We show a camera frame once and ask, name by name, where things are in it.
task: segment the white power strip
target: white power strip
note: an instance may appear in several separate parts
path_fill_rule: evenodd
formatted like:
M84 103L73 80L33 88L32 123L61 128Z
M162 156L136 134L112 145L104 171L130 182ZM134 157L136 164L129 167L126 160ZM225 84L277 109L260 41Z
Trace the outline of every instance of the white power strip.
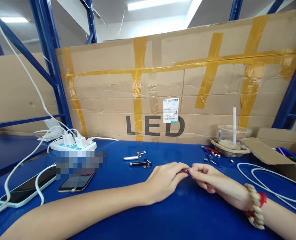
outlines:
M57 151L94 151L97 148L97 143L93 142L92 144L88 145L85 148L79 148L77 147L77 144L67 145L66 147L64 144L64 140L60 139L51 143L50 148L52 150L57 150Z

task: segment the fluorescent light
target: fluorescent light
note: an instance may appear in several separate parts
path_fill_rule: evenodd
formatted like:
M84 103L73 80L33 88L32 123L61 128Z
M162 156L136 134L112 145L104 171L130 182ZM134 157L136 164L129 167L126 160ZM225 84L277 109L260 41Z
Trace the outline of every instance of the fluorescent light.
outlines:
M23 17L1 17L1 20L5 23L23 23L28 22L26 18Z
M150 7L156 7L161 5L167 5L171 3L178 3L178 2L188 2L190 0L145 0L141 2L134 2L129 3L128 11L143 9L143 8L150 8Z

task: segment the bracelet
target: bracelet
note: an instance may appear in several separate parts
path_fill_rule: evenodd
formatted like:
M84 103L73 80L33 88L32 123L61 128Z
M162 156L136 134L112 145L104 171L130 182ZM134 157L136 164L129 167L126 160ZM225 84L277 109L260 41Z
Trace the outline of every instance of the bracelet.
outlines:
M253 211L245 211L249 222L260 230L264 230L264 217L261 214L261 207L267 202L267 195L265 193L258 193L255 187L251 184L245 184L248 189L251 201L253 202Z

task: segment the blue workbench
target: blue workbench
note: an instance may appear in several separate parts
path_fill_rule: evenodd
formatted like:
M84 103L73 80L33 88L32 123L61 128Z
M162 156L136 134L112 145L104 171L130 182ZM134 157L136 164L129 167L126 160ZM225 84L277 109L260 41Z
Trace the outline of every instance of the blue workbench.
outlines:
M105 140L96 142L97 150L108 151L107 162L103 164L103 169L95 174L84 192L145 181L153 168L129 167L129 162L123 161L123 157L134 156L138 151L146 151L144 158L150 160L153 166L173 161L184 162L191 166L192 163L203 163L205 157L200 145ZM236 164L249 162L264 166L250 156L234 158L234 161ZM20 167L11 178L9 188L15 188L53 162L54 159L51 158L50 153ZM236 165L229 163L229 158L222 157L218 162L222 165L219 168L221 172L242 184L248 182ZM242 166L241 168L251 176L252 167ZM273 191L296 199L296 185L293 183L263 171L257 171L256 176ZM0 178L0 197L4 195L3 184L6 177L5 175ZM57 191L67 178L68 176L62 177L43 191L45 203L74 195ZM267 193L267 195L285 206L272 194ZM39 205L40 198L35 197L21 208L8 208L0 213L0 235L19 217ZM129 209L109 217L75 235L72 239L181 240L227 239L227 237L230 239L281 239L269 229L261 231L254 228L241 211L229 205L217 194L207 193L189 177L181 181L176 191L166 200L151 206Z
M40 143L32 136L0 135L0 174L7 172L28 156ZM47 150L47 143L30 157L33 158Z

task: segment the white straw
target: white straw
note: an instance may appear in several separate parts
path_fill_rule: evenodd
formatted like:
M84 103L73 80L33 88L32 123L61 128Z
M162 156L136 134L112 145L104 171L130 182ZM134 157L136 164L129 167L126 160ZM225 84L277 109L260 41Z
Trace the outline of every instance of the white straw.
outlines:
M234 145L236 145L236 138L237 138L237 132L236 132L236 130L237 130L237 119L236 119L236 108L235 107L233 107L232 108L232 112L233 112L233 117L234 117Z

